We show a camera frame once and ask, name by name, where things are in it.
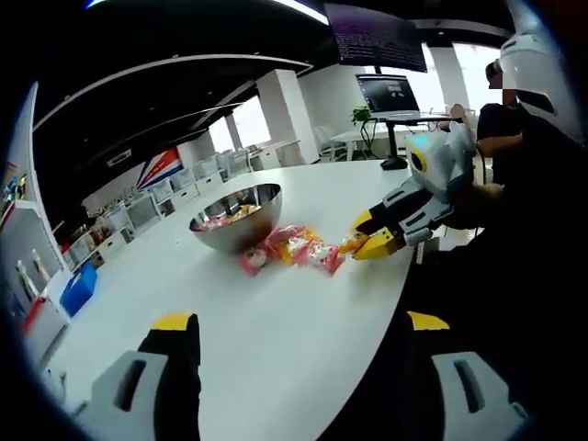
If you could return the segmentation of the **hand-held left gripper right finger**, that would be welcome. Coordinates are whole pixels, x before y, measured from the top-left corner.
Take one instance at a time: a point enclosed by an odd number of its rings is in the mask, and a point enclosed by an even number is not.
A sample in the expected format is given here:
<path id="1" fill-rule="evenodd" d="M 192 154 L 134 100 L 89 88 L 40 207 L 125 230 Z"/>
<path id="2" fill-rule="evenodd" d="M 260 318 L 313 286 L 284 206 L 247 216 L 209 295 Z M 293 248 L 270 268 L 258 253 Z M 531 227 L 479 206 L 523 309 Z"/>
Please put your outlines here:
<path id="1" fill-rule="evenodd" d="M 403 428 L 409 440 L 517 440 L 528 413 L 506 381 L 478 353 L 461 350 L 449 324 L 416 311 L 403 314 Z"/>

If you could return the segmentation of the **person's right hand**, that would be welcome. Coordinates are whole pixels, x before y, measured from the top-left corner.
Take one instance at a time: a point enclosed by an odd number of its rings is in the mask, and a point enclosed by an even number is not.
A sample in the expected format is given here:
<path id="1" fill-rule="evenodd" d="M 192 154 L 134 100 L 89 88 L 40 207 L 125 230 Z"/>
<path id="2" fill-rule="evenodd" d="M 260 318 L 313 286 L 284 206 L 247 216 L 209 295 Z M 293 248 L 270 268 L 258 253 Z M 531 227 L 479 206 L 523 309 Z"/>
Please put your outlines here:
<path id="1" fill-rule="evenodd" d="M 495 183 L 462 188 L 453 199 L 454 210 L 446 225 L 457 230 L 486 227 L 502 205 L 503 191 L 504 186 Z"/>

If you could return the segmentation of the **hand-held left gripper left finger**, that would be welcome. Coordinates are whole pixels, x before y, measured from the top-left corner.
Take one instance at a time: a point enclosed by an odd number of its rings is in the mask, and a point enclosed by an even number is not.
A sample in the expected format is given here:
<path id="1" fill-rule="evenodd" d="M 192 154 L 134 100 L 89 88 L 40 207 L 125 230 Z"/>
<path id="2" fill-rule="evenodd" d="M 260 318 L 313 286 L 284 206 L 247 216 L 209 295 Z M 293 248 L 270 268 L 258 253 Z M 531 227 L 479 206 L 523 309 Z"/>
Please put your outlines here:
<path id="1" fill-rule="evenodd" d="M 94 440 L 199 440 L 200 360 L 198 316 L 168 314 L 94 381 L 76 422 Z"/>

